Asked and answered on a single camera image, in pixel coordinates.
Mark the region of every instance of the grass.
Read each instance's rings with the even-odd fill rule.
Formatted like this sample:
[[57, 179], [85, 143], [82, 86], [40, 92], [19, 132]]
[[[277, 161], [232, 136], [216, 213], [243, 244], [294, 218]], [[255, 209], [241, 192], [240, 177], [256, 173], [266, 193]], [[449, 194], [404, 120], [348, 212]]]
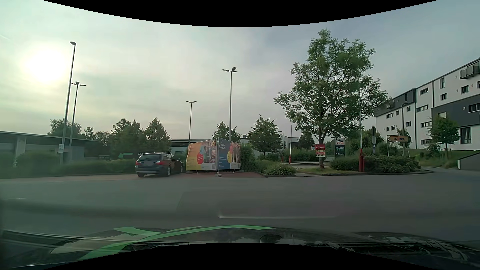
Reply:
[[455, 168], [457, 166], [456, 161], [458, 159], [477, 154], [475, 151], [451, 151], [448, 152], [448, 160], [445, 158], [445, 152], [442, 152], [442, 156], [438, 158], [421, 158], [419, 164], [422, 167], [438, 167], [438, 168]]
[[310, 169], [299, 169], [297, 170], [298, 172], [303, 172], [303, 173], [314, 173], [314, 174], [338, 174], [338, 173], [358, 173], [362, 174], [361, 172], [355, 172], [355, 171], [335, 171], [332, 168], [326, 167], [325, 169], [320, 169], [320, 168], [310, 168]]

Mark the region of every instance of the hedge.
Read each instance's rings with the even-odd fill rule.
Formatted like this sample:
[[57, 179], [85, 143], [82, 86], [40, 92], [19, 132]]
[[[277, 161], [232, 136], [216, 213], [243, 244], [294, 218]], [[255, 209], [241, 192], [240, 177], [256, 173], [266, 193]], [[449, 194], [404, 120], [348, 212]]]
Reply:
[[[388, 156], [366, 156], [364, 158], [365, 172], [378, 173], [399, 173], [415, 172], [421, 169], [415, 158], [409, 157], [388, 157]], [[359, 170], [359, 158], [347, 157], [335, 159], [330, 162], [330, 167], [336, 171], [357, 171]]]

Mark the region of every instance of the advertising banner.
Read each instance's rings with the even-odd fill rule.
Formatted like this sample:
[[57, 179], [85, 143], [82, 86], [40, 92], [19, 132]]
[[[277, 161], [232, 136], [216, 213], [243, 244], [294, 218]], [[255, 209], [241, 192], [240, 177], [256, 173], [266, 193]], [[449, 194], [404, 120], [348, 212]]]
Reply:
[[240, 144], [229, 140], [218, 140], [218, 169], [240, 170]]
[[326, 148], [325, 144], [316, 144], [315, 145], [315, 157], [317, 158], [326, 158]]
[[216, 171], [216, 139], [188, 146], [187, 171]]
[[345, 157], [345, 138], [335, 139], [335, 158]]

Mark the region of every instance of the directional arrow sign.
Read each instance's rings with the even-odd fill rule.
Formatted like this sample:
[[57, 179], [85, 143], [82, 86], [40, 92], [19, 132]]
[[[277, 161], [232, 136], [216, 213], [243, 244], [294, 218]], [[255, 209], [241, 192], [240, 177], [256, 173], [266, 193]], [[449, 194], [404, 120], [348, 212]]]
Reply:
[[407, 143], [408, 136], [390, 136], [388, 140], [394, 143]]

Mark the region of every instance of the road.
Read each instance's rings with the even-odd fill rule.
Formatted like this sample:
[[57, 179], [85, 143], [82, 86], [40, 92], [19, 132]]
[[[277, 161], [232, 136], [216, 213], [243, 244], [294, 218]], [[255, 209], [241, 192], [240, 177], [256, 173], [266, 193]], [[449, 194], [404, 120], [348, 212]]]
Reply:
[[480, 240], [478, 174], [77, 176], [2, 180], [0, 190], [3, 226], [33, 233], [243, 224]]

